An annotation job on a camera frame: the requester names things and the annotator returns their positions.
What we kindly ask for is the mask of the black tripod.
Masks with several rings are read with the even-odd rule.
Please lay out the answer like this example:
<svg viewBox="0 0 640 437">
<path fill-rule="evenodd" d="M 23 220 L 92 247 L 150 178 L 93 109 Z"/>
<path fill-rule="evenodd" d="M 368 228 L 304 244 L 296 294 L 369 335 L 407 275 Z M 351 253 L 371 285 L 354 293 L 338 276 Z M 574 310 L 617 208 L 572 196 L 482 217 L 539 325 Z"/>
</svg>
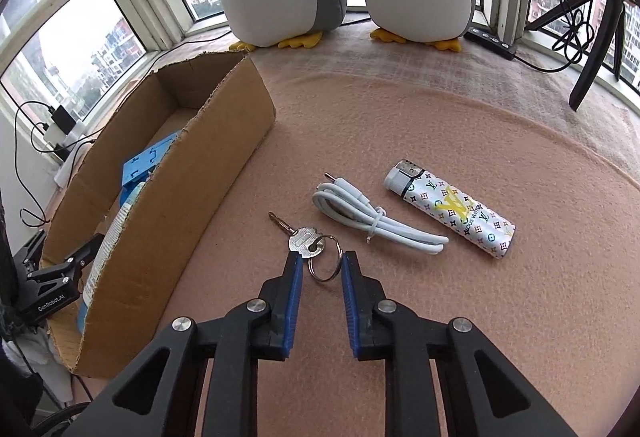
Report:
<svg viewBox="0 0 640 437">
<path fill-rule="evenodd" d="M 559 3 L 528 23 L 528 32 L 542 30 L 556 20 L 563 25 L 563 33 L 553 44 L 565 63 L 557 68 L 540 68 L 539 72 L 558 73 L 585 61 L 577 82 L 570 92 L 568 104 L 577 112 L 585 100 L 596 76 L 613 46 L 613 75 L 620 80 L 626 42 L 627 0 L 559 0 Z"/>
</svg>

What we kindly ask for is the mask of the black charger plug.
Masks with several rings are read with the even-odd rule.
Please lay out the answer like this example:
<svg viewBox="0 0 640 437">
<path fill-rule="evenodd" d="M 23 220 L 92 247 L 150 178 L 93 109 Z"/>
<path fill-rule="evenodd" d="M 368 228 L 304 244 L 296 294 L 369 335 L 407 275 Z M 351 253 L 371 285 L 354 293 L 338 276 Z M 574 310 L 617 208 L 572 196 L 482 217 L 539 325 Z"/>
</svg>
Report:
<svg viewBox="0 0 640 437">
<path fill-rule="evenodd" d="M 64 134 L 69 134 L 75 128 L 76 119 L 70 115 L 70 112 L 67 111 L 63 105 L 59 105 L 57 108 L 50 106 L 49 112 L 53 123 L 55 123 Z"/>
</svg>

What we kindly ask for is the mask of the white lotion tube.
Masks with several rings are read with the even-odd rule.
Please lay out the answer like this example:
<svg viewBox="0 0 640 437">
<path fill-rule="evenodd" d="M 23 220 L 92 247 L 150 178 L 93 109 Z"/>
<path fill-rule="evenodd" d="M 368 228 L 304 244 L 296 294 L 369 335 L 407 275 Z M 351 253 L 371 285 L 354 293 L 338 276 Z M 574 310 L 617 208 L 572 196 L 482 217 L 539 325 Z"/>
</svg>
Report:
<svg viewBox="0 0 640 437">
<path fill-rule="evenodd" d="M 81 302 L 78 309 L 77 328 L 80 334 L 85 332 L 86 318 L 93 302 L 93 296 L 94 293 L 96 293 L 96 286 L 101 278 L 103 268 L 105 267 L 108 258 L 110 258 L 113 253 L 113 249 L 122 234 L 122 228 L 129 216 L 130 209 L 132 209 L 132 206 L 136 203 L 144 185 L 145 182 L 141 181 L 136 184 L 134 189 L 131 190 L 124 204 L 120 206 L 111 226 L 108 227 L 106 235 L 104 235 L 103 242 L 98 249 L 98 253 L 96 253 L 96 258 L 94 258 L 88 278 L 84 284 L 84 288 L 82 289 Z"/>
</svg>

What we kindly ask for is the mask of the blue phone stand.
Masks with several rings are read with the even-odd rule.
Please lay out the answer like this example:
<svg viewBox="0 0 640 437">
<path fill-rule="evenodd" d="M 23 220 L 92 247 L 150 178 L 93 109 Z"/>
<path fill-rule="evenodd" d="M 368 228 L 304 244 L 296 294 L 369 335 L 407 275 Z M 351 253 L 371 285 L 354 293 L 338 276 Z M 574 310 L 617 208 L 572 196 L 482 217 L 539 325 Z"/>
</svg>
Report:
<svg viewBox="0 0 640 437">
<path fill-rule="evenodd" d="M 160 163 L 171 143 L 179 136 L 173 132 L 164 139 L 157 141 L 139 154 L 131 157 L 122 165 L 122 187 L 119 194 L 119 205 L 125 204 L 134 188 L 150 177 L 155 167 Z"/>
</svg>

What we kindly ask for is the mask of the patterned white lighter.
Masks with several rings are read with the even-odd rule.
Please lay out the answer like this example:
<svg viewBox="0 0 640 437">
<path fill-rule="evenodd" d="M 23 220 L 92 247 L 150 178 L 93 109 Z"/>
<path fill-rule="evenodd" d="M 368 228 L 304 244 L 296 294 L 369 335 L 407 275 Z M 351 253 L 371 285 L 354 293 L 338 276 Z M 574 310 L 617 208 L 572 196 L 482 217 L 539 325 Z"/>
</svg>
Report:
<svg viewBox="0 0 640 437">
<path fill-rule="evenodd" d="M 400 160 L 384 186 L 492 257 L 500 259 L 509 252 L 514 223 L 410 160 Z"/>
</svg>

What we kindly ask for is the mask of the brown cardboard box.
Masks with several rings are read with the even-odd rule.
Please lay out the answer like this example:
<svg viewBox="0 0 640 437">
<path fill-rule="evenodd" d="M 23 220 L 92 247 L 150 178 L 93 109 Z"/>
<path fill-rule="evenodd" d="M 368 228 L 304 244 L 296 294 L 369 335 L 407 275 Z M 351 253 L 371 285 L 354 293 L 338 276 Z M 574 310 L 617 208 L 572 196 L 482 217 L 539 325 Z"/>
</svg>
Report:
<svg viewBox="0 0 640 437">
<path fill-rule="evenodd" d="M 238 52 L 165 65 L 119 105 L 58 204 L 43 264 L 59 264 L 106 230 L 127 160 L 160 139 L 170 145 L 102 267 L 86 319 L 69 305 L 48 321 L 72 373 L 110 379 L 153 338 L 209 221 L 275 119 L 262 76 Z"/>
</svg>

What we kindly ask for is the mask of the silver key with ring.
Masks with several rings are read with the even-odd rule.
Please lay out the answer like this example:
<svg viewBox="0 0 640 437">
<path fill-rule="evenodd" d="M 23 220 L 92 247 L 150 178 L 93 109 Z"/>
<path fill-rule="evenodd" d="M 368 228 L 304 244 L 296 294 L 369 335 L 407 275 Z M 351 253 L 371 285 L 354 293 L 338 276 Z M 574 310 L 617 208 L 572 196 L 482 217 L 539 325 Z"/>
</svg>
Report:
<svg viewBox="0 0 640 437">
<path fill-rule="evenodd" d="M 268 212 L 269 219 L 278 226 L 288 237 L 288 250 L 299 253 L 305 261 L 307 270 L 317 283 L 329 283 L 337 278 L 342 269 L 344 251 L 340 242 L 334 235 L 321 233 L 314 227 L 294 228 L 274 212 Z M 314 261 L 326 250 L 326 243 L 334 244 L 336 250 L 336 263 L 329 275 L 322 277 L 314 267 Z"/>
</svg>

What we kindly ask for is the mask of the white power strip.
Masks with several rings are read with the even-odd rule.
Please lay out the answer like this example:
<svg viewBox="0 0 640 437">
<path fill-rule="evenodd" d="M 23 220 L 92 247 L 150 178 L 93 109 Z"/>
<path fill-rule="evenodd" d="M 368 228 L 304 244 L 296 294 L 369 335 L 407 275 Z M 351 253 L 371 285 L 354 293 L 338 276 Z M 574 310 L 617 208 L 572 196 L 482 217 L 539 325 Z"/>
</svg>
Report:
<svg viewBox="0 0 640 437">
<path fill-rule="evenodd" d="M 66 134 L 62 143 L 61 149 L 58 150 L 58 157 L 66 156 L 61 168 L 55 174 L 53 180 L 58 186 L 58 189 L 64 189 L 70 182 L 70 175 L 72 175 L 72 169 L 77 158 L 78 150 L 88 143 L 90 136 L 87 130 L 87 126 L 78 120 L 74 128 Z"/>
</svg>

